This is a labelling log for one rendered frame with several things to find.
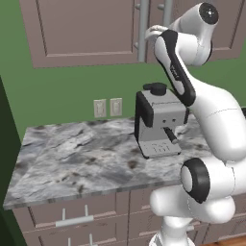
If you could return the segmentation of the grey black coffee machine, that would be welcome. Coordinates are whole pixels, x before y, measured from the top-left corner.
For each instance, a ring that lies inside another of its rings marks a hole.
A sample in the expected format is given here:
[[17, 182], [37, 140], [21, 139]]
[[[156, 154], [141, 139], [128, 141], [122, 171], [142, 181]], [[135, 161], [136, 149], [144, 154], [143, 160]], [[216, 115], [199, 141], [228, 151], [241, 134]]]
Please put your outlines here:
[[188, 109], [164, 83], [145, 84], [135, 96], [135, 139], [146, 159], [179, 155], [175, 130]]

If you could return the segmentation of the white wall outlet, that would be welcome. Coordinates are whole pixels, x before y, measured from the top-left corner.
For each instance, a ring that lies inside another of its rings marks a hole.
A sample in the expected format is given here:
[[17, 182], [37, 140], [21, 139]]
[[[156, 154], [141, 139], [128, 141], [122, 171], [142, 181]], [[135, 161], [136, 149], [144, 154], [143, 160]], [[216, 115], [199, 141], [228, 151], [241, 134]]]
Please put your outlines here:
[[105, 117], [107, 115], [105, 99], [94, 100], [93, 107], [94, 107], [94, 116], [96, 118]]
[[111, 116], [120, 116], [122, 114], [122, 99], [111, 98], [110, 104]]

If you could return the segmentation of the wide mauve cabinet door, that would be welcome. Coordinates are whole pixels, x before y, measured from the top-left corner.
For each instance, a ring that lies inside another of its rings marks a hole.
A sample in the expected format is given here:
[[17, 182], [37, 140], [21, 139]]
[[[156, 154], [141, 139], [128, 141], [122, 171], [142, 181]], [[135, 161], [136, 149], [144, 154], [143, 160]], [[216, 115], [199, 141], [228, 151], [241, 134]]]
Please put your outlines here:
[[136, 63], [140, 0], [19, 0], [33, 67]]

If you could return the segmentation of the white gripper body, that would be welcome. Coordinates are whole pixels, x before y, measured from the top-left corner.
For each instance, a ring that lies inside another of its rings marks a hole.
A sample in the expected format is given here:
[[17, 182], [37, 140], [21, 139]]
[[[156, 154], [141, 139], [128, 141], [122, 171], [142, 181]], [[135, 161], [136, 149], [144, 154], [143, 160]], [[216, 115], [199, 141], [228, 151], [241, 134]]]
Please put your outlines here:
[[154, 25], [146, 30], [145, 40], [154, 41], [159, 35], [161, 35], [166, 30], [167, 30], [167, 27], [164, 27], [161, 25]]

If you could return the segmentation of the mauve drawer front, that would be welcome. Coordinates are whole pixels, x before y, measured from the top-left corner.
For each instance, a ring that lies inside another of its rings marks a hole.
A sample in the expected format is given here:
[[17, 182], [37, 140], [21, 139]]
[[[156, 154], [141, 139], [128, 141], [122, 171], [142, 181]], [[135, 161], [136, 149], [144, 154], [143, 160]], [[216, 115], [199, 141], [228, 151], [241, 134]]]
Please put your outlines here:
[[94, 222], [37, 230], [23, 234], [28, 246], [67, 246], [67, 238], [71, 238], [71, 246], [89, 246], [89, 234], [98, 246], [127, 246], [128, 216], [121, 215]]
[[209, 224], [203, 243], [246, 235], [246, 194], [234, 196], [235, 215], [225, 224]]
[[95, 220], [96, 218], [115, 215], [115, 205], [115, 195], [108, 194], [28, 207], [31, 225], [27, 231], [57, 228], [55, 222], [62, 219], [63, 209], [66, 209], [66, 218], [70, 219], [84, 216], [85, 206], [88, 206], [88, 214], [93, 215]]
[[130, 213], [150, 209], [150, 195], [155, 187], [137, 189], [130, 192]]
[[150, 210], [130, 214], [129, 239], [155, 234], [161, 227], [162, 218]]

